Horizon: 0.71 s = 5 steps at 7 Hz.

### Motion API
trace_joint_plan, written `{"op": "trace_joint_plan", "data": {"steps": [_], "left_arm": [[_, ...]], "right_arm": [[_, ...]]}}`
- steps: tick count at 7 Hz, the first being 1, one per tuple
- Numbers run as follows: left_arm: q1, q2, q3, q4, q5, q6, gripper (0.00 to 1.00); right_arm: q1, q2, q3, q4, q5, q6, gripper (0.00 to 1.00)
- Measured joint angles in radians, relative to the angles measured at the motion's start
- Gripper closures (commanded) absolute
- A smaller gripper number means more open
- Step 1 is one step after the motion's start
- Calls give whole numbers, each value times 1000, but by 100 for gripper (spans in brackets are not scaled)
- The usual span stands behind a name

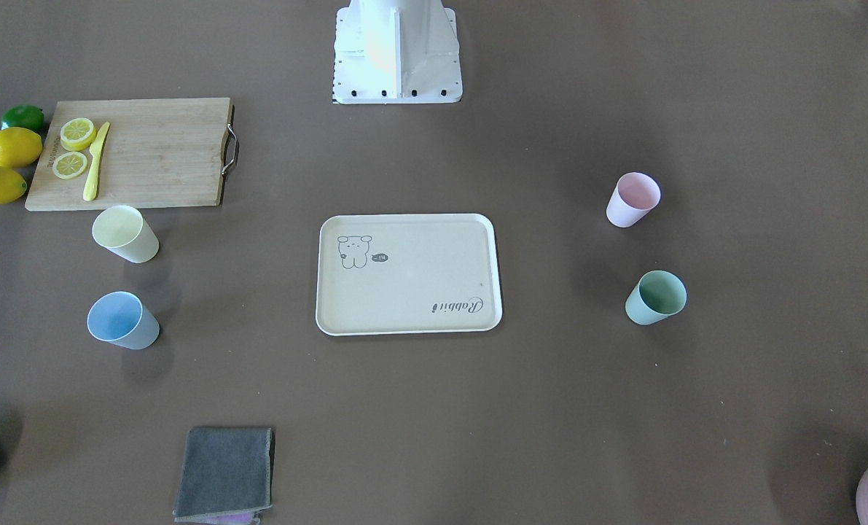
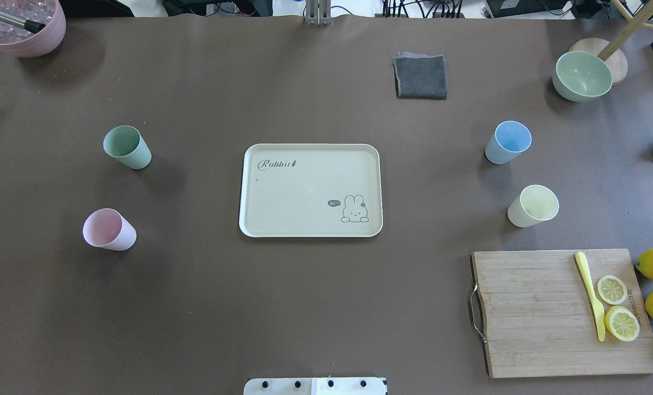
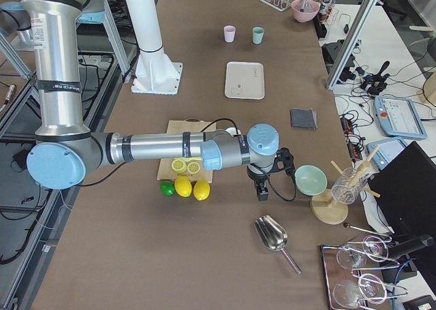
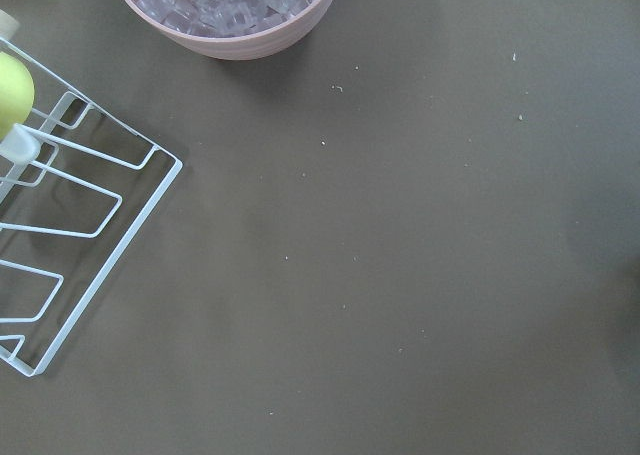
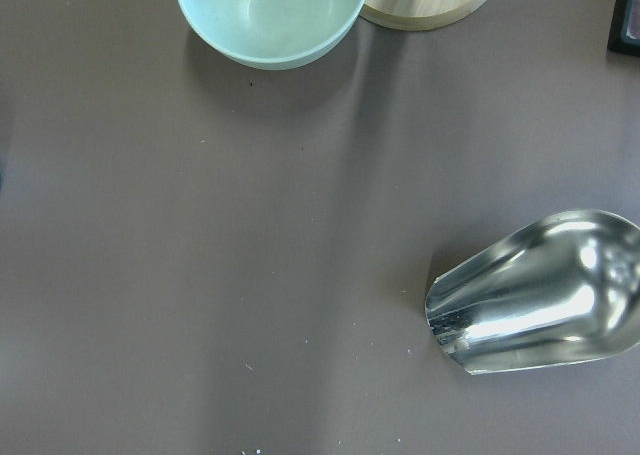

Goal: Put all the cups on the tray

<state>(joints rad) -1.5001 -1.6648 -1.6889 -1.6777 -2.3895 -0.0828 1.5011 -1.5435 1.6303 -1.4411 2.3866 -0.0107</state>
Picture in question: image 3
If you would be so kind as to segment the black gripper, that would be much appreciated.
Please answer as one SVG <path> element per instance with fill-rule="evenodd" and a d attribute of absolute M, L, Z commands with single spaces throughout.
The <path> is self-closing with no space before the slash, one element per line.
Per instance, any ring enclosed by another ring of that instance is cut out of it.
<path fill-rule="evenodd" d="M 280 148 L 274 156 L 272 168 L 267 170 L 261 168 L 257 164 L 249 164 L 247 166 L 247 174 L 253 181 L 256 190 L 257 198 L 259 202 L 265 202 L 268 200 L 269 192 L 266 187 L 266 181 L 270 184 L 273 191 L 276 189 L 270 182 L 271 174 L 278 172 L 285 172 L 292 180 L 294 180 L 294 156 L 290 153 L 290 150 L 286 147 Z"/>

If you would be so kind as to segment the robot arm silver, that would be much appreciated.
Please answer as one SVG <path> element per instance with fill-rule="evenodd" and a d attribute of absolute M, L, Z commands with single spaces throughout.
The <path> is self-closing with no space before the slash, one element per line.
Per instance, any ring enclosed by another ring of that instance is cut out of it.
<path fill-rule="evenodd" d="M 294 158 L 279 146 L 277 130 L 257 124 L 249 133 L 223 130 L 177 134 L 93 133 L 83 121 L 76 23 L 104 20 L 104 0 L 20 0 L 29 14 L 42 124 L 27 156 L 32 178 L 50 189 L 67 189 L 110 164 L 141 159 L 200 157 L 207 170 L 245 166 L 258 200 L 266 200 L 270 176 L 295 175 Z"/>

